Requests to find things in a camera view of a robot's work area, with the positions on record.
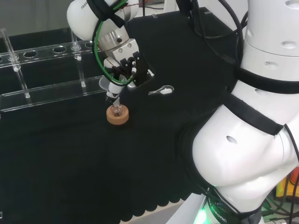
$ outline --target round cork base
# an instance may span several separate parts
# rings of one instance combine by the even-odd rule
[[[109,123],[111,123],[113,125],[122,125],[129,120],[129,110],[125,105],[122,105],[122,106],[124,109],[124,113],[119,117],[116,117],[111,113],[112,106],[108,107],[106,114],[107,114],[107,120],[109,121]]]

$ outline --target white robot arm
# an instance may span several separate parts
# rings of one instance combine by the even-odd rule
[[[268,79],[299,81],[298,1],[248,0],[248,6],[241,67]],[[299,139],[299,94],[264,91],[242,81],[232,94],[276,123],[288,124],[295,140]],[[285,128],[272,136],[224,105],[195,138],[193,159],[202,177],[242,213],[258,209],[278,182],[298,166]]]
[[[88,2],[97,1],[99,0],[74,0],[68,8],[67,20],[70,28],[83,40],[92,41],[95,28],[97,28],[99,19],[88,4]],[[106,0],[105,2],[108,6],[112,6],[119,1]],[[138,0],[128,0],[115,15],[124,20],[124,22],[128,22],[137,15],[138,8]],[[111,19],[103,21],[98,40],[95,40],[95,42],[98,43],[100,49],[107,56],[103,64],[107,70],[111,70],[109,73],[113,72],[112,68],[125,68],[124,71],[127,72],[126,67],[130,66],[130,62],[132,60],[136,61],[137,75],[134,81],[127,85],[128,88],[133,89],[154,76],[139,53],[136,40],[129,38],[125,26],[119,28]],[[123,73],[117,76],[117,79],[122,82],[127,81],[128,78]],[[116,99],[123,88],[124,85],[119,86],[110,82],[107,96]]]

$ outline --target black tablecloth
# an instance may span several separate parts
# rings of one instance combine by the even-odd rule
[[[208,33],[229,29],[206,15]],[[178,12],[136,18],[130,35],[156,77],[121,102],[130,110],[121,127],[106,121],[105,93],[1,114],[0,211],[7,224],[116,224],[186,199],[188,187],[174,155],[174,134],[194,119],[203,122],[233,86],[232,66],[194,35]],[[15,50],[69,42],[65,30],[14,36]],[[211,43],[233,56],[235,37]],[[98,76],[91,55],[86,77]],[[73,58],[22,66],[29,88],[78,79]],[[148,97],[172,85],[173,94]],[[11,68],[0,70],[0,92],[20,87]]]

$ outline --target screw hole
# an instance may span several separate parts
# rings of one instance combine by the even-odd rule
[[[24,57],[26,57],[26,58],[32,58],[32,57],[35,57],[36,55],[37,55],[37,52],[35,50],[24,53]]]
[[[66,51],[66,48],[64,46],[59,46],[59,47],[53,49],[53,52],[57,53],[57,54],[64,53],[65,51]]]
[[[86,46],[87,48],[92,48],[92,47],[93,47],[93,43],[91,43],[91,42],[86,43],[85,46]]]
[[[237,140],[231,136],[226,136],[226,139],[232,144],[235,144],[235,145],[238,144]]]

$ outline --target green light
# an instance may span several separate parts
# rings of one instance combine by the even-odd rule
[[[194,224],[208,224],[209,221],[206,218],[206,211],[204,209],[200,210],[196,216]]]

